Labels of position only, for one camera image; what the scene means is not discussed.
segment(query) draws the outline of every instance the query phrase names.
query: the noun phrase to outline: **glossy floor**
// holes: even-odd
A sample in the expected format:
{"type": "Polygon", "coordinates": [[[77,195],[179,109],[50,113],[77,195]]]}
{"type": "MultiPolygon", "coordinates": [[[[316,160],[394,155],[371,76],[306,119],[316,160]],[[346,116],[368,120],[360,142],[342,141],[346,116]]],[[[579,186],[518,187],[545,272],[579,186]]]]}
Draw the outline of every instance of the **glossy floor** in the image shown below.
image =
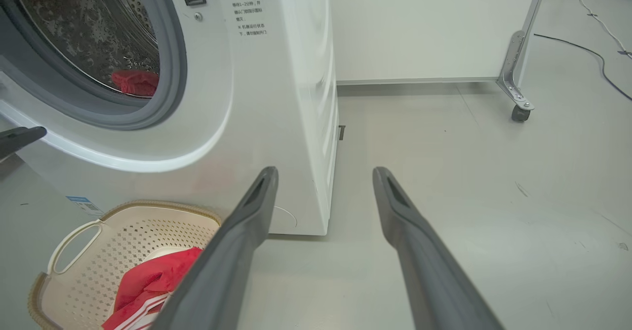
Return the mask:
{"type": "MultiPolygon", "coordinates": [[[[632,49],[632,0],[584,0],[632,49]]],[[[536,33],[602,53],[632,92],[632,59],[577,0],[544,0],[536,33]]],[[[632,102],[578,48],[534,38],[529,121],[494,84],[340,87],[329,235],[257,249],[242,330],[413,328],[371,170],[390,168],[508,330],[628,329],[632,323],[632,102]]],[[[0,186],[0,324],[36,328],[34,276],[87,220],[27,166],[0,186]]]]}

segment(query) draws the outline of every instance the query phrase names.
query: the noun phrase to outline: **whiteboard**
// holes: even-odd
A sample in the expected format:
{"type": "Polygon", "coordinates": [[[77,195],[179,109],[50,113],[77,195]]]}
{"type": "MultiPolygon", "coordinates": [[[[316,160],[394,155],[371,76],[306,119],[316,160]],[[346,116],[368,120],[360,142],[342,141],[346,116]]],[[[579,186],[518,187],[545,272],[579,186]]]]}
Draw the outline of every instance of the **whiteboard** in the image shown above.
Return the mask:
{"type": "Polygon", "coordinates": [[[496,80],[533,0],[330,0],[339,84],[496,80]]]}

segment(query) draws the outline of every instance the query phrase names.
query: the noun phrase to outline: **beige plastic basket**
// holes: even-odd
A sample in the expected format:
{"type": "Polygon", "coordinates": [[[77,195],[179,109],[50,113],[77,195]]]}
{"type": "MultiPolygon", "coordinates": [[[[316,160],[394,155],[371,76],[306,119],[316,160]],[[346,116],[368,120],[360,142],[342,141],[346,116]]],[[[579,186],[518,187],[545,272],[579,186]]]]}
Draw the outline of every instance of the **beige plastic basket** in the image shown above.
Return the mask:
{"type": "Polygon", "coordinates": [[[29,314],[44,329],[101,329],[111,315],[120,279],[159,255],[206,247],[221,225],[211,211],[138,200],[88,222],[59,243],[29,294],[29,314]],[[68,266],[56,269],[63,249],[81,233],[97,234],[68,266]]]}

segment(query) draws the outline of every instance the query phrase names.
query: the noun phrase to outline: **red garment in basket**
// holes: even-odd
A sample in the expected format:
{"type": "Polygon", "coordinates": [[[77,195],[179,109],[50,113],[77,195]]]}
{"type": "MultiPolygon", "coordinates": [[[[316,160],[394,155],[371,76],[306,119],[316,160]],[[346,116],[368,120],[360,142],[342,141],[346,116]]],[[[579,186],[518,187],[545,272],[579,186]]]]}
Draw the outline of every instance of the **red garment in basket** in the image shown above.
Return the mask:
{"type": "Polygon", "coordinates": [[[136,69],[123,69],[112,73],[112,82],[119,87],[120,91],[147,97],[154,96],[158,79],[159,76],[156,73],[136,69]]]}
{"type": "Polygon", "coordinates": [[[149,328],[158,310],[182,281],[202,252],[198,247],[140,263],[120,281],[114,313],[104,330],[149,328]]]}

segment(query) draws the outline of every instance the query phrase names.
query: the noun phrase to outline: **black wheel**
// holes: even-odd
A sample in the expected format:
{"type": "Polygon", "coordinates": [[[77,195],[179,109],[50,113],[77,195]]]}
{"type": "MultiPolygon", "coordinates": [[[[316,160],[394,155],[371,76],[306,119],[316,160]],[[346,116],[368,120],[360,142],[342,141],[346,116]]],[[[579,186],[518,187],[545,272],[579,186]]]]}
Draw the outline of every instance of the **black wheel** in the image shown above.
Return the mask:
{"type": "Polygon", "coordinates": [[[513,121],[526,121],[529,118],[529,114],[531,110],[520,109],[518,105],[515,105],[514,111],[512,112],[512,120],[513,121]]]}

